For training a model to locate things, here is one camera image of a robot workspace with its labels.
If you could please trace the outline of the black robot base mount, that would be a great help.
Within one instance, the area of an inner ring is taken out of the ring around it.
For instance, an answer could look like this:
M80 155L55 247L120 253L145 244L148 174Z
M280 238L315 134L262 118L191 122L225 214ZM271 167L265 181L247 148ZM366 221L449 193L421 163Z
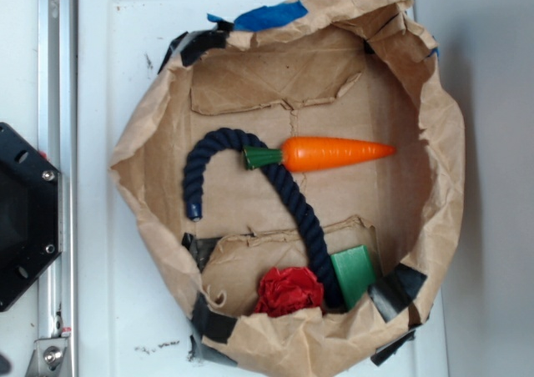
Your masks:
M60 172L1 124L1 311L59 256Z

